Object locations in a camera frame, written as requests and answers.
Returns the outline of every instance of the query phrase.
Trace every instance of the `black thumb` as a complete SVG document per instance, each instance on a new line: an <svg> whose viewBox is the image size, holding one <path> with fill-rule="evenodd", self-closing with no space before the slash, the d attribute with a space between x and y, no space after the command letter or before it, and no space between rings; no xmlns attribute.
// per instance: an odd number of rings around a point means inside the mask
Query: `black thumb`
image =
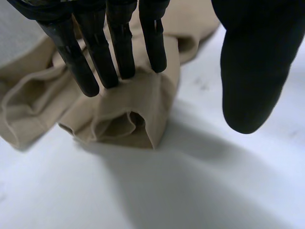
<svg viewBox="0 0 305 229"><path fill-rule="evenodd" d="M227 29L221 55L224 116L232 129L249 134L266 121L280 97L304 37L305 3L251 1L231 21L225 15L230 9L219 10L222 2L214 0L213 6Z"/></svg>

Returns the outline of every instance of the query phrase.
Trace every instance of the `white table surface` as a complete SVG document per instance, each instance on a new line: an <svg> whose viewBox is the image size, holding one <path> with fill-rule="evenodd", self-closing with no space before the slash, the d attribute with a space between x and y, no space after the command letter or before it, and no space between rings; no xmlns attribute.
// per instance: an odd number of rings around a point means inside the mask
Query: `white table surface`
<svg viewBox="0 0 305 229"><path fill-rule="evenodd" d="M305 229L305 42L267 123L242 135L221 109L221 27L182 67L156 151L81 146L55 126L0 141L1 229Z"/></svg>

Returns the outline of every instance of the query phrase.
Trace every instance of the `beige fabric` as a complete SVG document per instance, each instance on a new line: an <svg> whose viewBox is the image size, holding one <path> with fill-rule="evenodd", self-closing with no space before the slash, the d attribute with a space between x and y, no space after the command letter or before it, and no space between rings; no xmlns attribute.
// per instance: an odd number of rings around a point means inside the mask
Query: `beige fabric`
<svg viewBox="0 0 305 229"><path fill-rule="evenodd" d="M0 69L0 135L19 147L46 132L63 114L59 125L85 143L157 147L177 91L180 64L196 55L199 41L218 24L209 0L172 0L163 18L168 66L156 74L150 69L136 11L130 23L136 75L110 90L100 84L94 98L80 93L58 53L53 66L44 70L53 45L42 40L31 53Z"/></svg>

